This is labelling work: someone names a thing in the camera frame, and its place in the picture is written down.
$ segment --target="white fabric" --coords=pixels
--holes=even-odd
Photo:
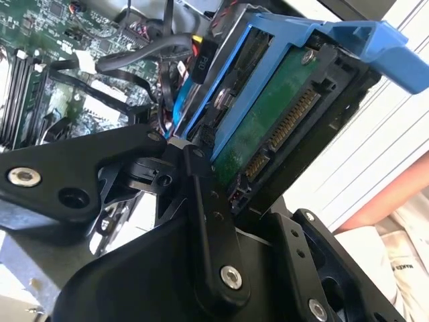
[[[407,322],[429,321],[429,200],[422,193],[375,227],[336,238]]]

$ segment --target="silver screw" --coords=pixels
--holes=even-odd
[[[31,168],[12,169],[9,171],[7,178],[15,186],[24,186],[25,188],[37,186],[42,181],[40,173]]]
[[[241,275],[238,270],[232,266],[223,266],[221,269],[222,281],[233,290],[238,290],[243,284]]]
[[[314,55],[314,51],[310,49],[309,51],[307,51],[307,52],[303,55],[303,57],[302,57],[302,59],[301,59],[301,64],[303,64],[303,65],[307,65],[308,63],[310,63],[311,61],[313,61],[313,60],[314,60],[314,57],[315,57],[315,55]]]
[[[200,158],[202,158],[204,156],[204,152],[201,151],[200,149],[194,149],[193,151],[194,151],[194,154],[196,156],[199,156]]]
[[[310,299],[308,301],[308,307],[310,308],[311,313],[313,313],[316,319],[318,319],[320,322],[328,321],[328,314],[319,301]]]
[[[152,132],[149,132],[147,134],[147,136],[149,137],[149,139],[151,139],[153,141],[160,141],[161,140],[160,136],[158,134],[155,134],[155,133],[152,133]]]
[[[315,221],[316,220],[311,213],[306,213],[306,217],[309,221]]]

